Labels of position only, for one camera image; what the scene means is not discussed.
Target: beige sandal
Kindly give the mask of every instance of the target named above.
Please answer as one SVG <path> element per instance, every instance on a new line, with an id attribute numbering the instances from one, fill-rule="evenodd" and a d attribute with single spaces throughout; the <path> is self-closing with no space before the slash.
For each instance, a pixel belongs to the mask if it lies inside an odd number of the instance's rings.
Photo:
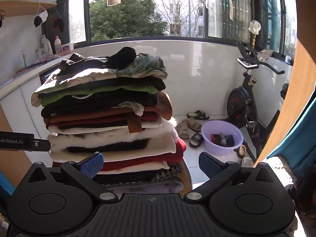
<path id="1" fill-rule="evenodd" d="M 188 124 L 181 123 L 181 124 L 177 125 L 177 133 L 178 133 L 180 138 L 189 139 L 190 135 L 188 132 Z"/>
<path id="2" fill-rule="evenodd" d="M 182 120 L 182 123 L 187 123 L 188 127 L 195 132 L 201 131 L 201 128 L 202 128 L 201 124 L 196 122 L 194 119 L 184 119 Z"/>

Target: triangular cutout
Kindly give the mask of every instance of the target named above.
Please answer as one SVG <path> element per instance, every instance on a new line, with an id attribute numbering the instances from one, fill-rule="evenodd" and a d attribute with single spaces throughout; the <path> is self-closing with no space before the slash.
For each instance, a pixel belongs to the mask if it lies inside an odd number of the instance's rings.
<path id="1" fill-rule="evenodd" d="M 30 178 L 28 179 L 29 183 L 33 183 L 33 182 L 39 182 L 39 181 L 45 181 L 47 178 L 44 174 L 44 172 L 42 171 L 42 169 L 40 167 L 37 167 L 32 175 L 30 176 Z"/>
<path id="2" fill-rule="evenodd" d="M 273 183 L 271 176 L 265 168 L 261 168 L 258 175 L 256 176 L 256 181 Z"/>

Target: green garment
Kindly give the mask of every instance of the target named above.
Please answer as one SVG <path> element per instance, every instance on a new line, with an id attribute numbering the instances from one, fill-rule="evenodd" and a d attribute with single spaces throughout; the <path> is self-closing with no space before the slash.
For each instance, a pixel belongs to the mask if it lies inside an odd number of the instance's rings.
<path id="1" fill-rule="evenodd" d="M 125 89 L 129 91 L 138 91 L 138 92 L 148 92 L 151 94 L 156 94 L 158 90 L 154 86 L 135 86 L 135 85 L 125 85 L 125 86 L 117 86 L 117 87 L 108 87 L 108 86 L 100 86 L 97 88 L 86 88 L 81 90 L 69 90 L 68 88 L 54 92 L 48 93 L 42 97 L 42 106 L 45 107 L 50 103 L 53 103 L 66 95 L 83 95 L 83 94 L 93 94 L 96 92 L 109 92 L 117 89 Z"/>
<path id="2" fill-rule="evenodd" d="M 162 59 L 158 56 L 152 56 L 146 53 L 138 53 L 133 63 L 122 70 L 86 69 L 75 75 L 57 77 L 59 72 L 60 69 L 56 69 L 45 83 L 32 94 L 32 106 L 38 107 L 41 104 L 41 99 L 38 97 L 39 93 L 55 92 L 92 81 L 118 77 L 143 78 L 153 76 L 160 79 L 167 78 L 166 68 L 163 65 Z"/>

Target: red cloth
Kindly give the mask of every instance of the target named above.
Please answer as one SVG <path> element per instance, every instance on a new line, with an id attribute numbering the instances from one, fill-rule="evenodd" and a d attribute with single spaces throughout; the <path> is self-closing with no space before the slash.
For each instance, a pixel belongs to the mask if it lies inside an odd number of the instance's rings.
<path id="1" fill-rule="evenodd" d="M 147 121 L 157 121 L 158 114 L 152 111 L 144 111 L 143 115 L 140 117 L 141 120 Z M 101 118 L 91 118 L 91 119 L 80 119 L 80 120 L 72 120 L 72 121 L 61 121 L 50 123 L 47 119 L 44 119 L 46 126 L 69 126 L 69 125 L 78 125 L 78 124 L 91 124 L 91 123 L 111 123 L 116 121 L 127 120 L 126 114 L 118 114 L 108 117 L 101 117 Z"/>
<path id="2" fill-rule="evenodd" d="M 186 150 L 186 144 L 182 139 L 178 139 L 176 142 L 176 152 L 175 153 L 165 153 L 157 156 L 148 156 L 142 157 L 132 160 L 125 160 L 125 161 L 113 161 L 113 162 L 104 162 L 103 168 L 101 171 L 111 171 L 116 169 L 125 168 L 128 166 L 135 166 L 140 165 L 148 162 L 154 161 L 167 161 L 173 163 L 179 163 L 183 158 L 183 153 Z M 53 162 L 53 167 L 60 166 L 61 163 Z"/>

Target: floor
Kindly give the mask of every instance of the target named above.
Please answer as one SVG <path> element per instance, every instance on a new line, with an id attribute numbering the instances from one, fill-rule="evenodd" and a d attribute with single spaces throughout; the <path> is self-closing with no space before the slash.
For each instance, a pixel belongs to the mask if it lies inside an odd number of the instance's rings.
<path id="1" fill-rule="evenodd" d="M 182 122 L 183 119 L 187 118 L 186 116 L 173 116 L 173 117 L 178 122 Z M 210 119 L 224 119 L 224 118 L 225 118 L 225 115 L 210 115 Z M 203 121 L 203 120 L 197 120 L 197 121 L 201 125 L 203 125 L 205 122 L 207 122 L 207 121 Z M 248 135 L 246 128 L 241 129 L 241 132 L 244 135 L 244 139 L 249 144 L 250 150 L 252 152 L 254 152 L 255 150 L 254 150 L 254 147 L 250 141 L 250 136 Z M 195 133 L 194 131 L 189 129 L 190 137 L 192 137 L 194 135 L 194 133 Z M 184 159 L 189 167 L 189 171 L 190 171 L 192 183 L 193 183 L 193 188 L 196 188 L 199 185 L 201 185 L 202 183 L 209 180 L 209 178 L 202 172 L 202 170 L 199 168 L 199 165 L 198 165 L 198 157 L 203 151 L 206 151 L 206 149 L 205 149 L 204 143 L 202 143 L 201 146 L 196 148 L 196 149 L 190 147 L 188 144 L 189 140 L 190 139 L 184 139 L 184 141 L 187 144 L 186 151 L 184 152 Z M 241 159 L 237 156 L 237 153 L 235 153 L 235 152 L 232 152 L 231 154 L 229 154 L 227 156 L 216 156 L 213 154 L 212 154 L 212 156 L 216 157 L 217 159 L 219 159 L 222 162 L 235 161 L 237 163 L 241 163 Z"/>

